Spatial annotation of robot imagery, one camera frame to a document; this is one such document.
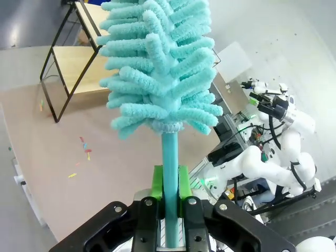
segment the white wall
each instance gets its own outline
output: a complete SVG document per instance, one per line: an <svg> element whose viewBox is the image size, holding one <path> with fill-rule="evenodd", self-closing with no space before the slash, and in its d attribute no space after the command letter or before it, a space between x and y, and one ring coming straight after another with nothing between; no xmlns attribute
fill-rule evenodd
<svg viewBox="0 0 336 252"><path fill-rule="evenodd" d="M317 121L302 150L312 154L322 181L336 175L336 3L320 6L327 2L332 0L210 0L216 51L237 41L253 63L240 80L286 83L297 107Z"/></svg>

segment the wooden board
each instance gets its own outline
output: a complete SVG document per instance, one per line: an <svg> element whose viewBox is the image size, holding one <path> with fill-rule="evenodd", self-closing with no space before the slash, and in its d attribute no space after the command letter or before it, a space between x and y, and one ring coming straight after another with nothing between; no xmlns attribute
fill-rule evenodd
<svg viewBox="0 0 336 252"><path fill-rule="evenodd" d="M109 15L109 12L106 10L103 10L99 5L95 5L95 4L87 4L84 3L86 9L88 10L93 22L95 23L96 27L98 28L99 32L101 35L108 35L109 33L106 30L102 30L99 28L99 24L106 20L107 16ZM86 28L88 29L91 38L93 39L94 43L96 46L96 39L98 37L96 31L94 30L93 26L91 25L90 20L88 19L88 16L86 15L82 5L80 4L80 2L76 2L76 8L79 12L79 15L81 16L81 18L83 19Z"/></svg>
<svg viewBox="0 0 336 252"><path fill-rule="evenodd" d="M64 103L59 82L46 83L56 110ZM39 104L44 100L44 110ZM40 85L0 93L8 134L27 186L57 240L62 240L112 201L130 204L135 192L151 187L153 167L162 164L161 138L142 126L119 140L110 121L118 110L106 108L107 93L79 93L59 123ZM179 134L179 164L191 170L219 139L188 125ZM91 160L83 149L92 149Z"/></svg>
<svg viewBox="0 0 336 252"><path fill-rule="evenodd" d="M89 46L55 46L52 48L57 64L64 78L69 93L73 89L79 75L93 54ZM99 80L112 76L118 70L105 70L108 58L97 55L83 76L75 93L104 90L99 86Z"/></svg>

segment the microfiber bristle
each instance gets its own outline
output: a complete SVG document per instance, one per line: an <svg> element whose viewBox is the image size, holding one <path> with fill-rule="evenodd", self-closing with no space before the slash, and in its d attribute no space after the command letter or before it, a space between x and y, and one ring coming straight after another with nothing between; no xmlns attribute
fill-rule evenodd
<svg viewBox="0 0 336 252"><path fill-rule="evenodd" d="M218 123L223 110L212 105L208 89L214 41L207 0L114 0L102 3L110 11L100 28L109 35L97 39L109 57L106 69L119 73L100 81L109 88L108 108L121 109L112 122L121 138L143 123L156 132L173 133L189 123L203 134Z"/></svg>

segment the metal frame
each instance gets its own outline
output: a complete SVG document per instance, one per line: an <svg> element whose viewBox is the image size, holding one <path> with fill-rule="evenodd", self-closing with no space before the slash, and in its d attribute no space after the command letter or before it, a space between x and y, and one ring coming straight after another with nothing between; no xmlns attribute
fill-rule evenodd
<svg viewBox="0 0 336 252"><path fill-rule="evenodd" d="M88 19L89 19L89 21L90 21L90 24L93 26L93 29L95 30L96 34L97 34L98 36L100 36L101 34L100 34L100 32L99 32L99 29L96 27L95 23L93 22L93 20L92 20L90 14L89 14L87 8L85 7L85 4L84 4L83 0L79 0L79 2L80 2L80 4L81 4L81 6L82 6L84 12L85 12L86 15L88 16ZM58 62L57 62L55 53L54 53L54 46L55 46L55 44L56 44L56 41L57 41L57 39L58 39L58 37L59 37L61 31L62 31L63 28L64 28L65 23L67 22L67 20L68 20L70 14L72 13L73 10L76 11L76 14L77 14L77 16L78 16L78 19L79 19L79 21L80 21L80 24L82 25L82 28L83 28L85 34L86 34L86 35L88 36L88 38L89 38L90 44L91 44L91 46L92 46L92 48L93 48L93 54L92 54L92 56L90 57L90 59L89 59L89 61L87 62L87 64L85 65L85 67L83 68L82 72L80 73L80 75L79 75L79 77L78 77L78 79L77 79L77 81L76 81L74 87L73 87L72 90L69 92L69 90L67 89L66 83L65 83L65 81L64 81L62 72L61 72L61 70L60 70L60 68L59 68L59 65L58 65ZM75 3L75 2L72 2L72 3L70 4L69 11L68 11L67 14L65 15L65 17L64 17L64 19L63 19L63 21L62 21L62 23L61 23L61 25L60 25L60 27L59 27L59 29L58 29L58 31L57 31L57 34L56 34L56 36L55 36L55 38L54 38L54 41L52 42L52 45L51 45L51 47L50 47L50 50L49 50L49 52L48 52L46 61L45 61L44 65L43 65L43 68L42 68L42 71L41 71L41 74L40 74L40 82L41 82L41 85L42 85L42 88L43 88L43 92L44 92L44 94L45 94L45 96L46 96L46 100L47 100L47 103L48 103L48 105L49 105L49 107L50 107L51 114L52 114L52 116L53 116L53 118L54 118L54 121L55 121L56 123L60 121L60 119L61 119L61 117L62 117L62 115L63 115L63 113L64 113L64 111L65 111L65 109L66 109L66 107L67 107L67 105L69 104L69 101L71 100L72 96L73 96L74 93L75 93L76 88L77 88L78 85L80 84L80 82L81 82L83 76L85 75L86 71L89 69L91 63L93 62L93 60L94 60L95 57L97 56L98 51L99 51L100 48L101 48L101 46L96 46L95 42L93 41L93 39L92 39L92 37L91 37L91 35L90 35L90 33L89 33L89 31L88 31L88 29L87 29L87 27L86 27L84 21L83 21L83 19L82 19L82 17L80 16L80 13L79 13L78 9L76 8L76 3ZM66 94L67 94L67 100L66 100L66 102L64 103L63 108L62 108L62 110L61 110L61 112L60 112L60 114L59 114L58 116L56 116L55 110L54 110L54 108L53 108L53 104L52 104L52 102L51 102L50 96L49 96L49 94L48 94L48 91L47 91L47 88L46 88L46 85L45 85L45 83L44 83L44 79L43 79L43 74L44 74L44 72L45 72L45 70L46 70L47 63L48 63L48 61L49 61L49 58L50 58L51 54L52 54L52 56L53 56L53 58L54 58L55 65L56 65L57 71L58 71L58 73L59 73L61 82L62 82L62 84L63 84L64 90L65 90L65 92L66 92Z"/></svg>

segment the bolt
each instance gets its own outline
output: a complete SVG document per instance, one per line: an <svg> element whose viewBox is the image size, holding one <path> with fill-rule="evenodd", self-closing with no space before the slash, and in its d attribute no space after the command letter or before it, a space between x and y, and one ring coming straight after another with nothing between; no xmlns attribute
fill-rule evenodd
<svg viewBox="0 0 336 252"><path fill-rule="evenodd" d="M222 205L219 206L219 209L222 210L222 211L225 211L225 210L227 210L227 205L222 204Z"/></svg>
<svg viewBox="0 0 336 252"><path fill-rule="evenodd" d="M151 205L153 205L153 202L150 199L147 199L145 201L145 204L146 204L146 206L151 206Z"/></svg>
<svg viewBox="0 0 336 252"><path fill-rule="evenodd" d="M190 198L190 199L188 199L188 203L189 203L190 205L195 205L196 202L197 202L197 201L196 201L194 198Z"/></svg>
<svg viewBox="0 0 336 252"><path fill-rule="evenodd" d="M121 212L121 210L122 210L122 208L121 208L120 206L117 206L117 207L114 208L114 211L115 211L116 213Z"/></svg>

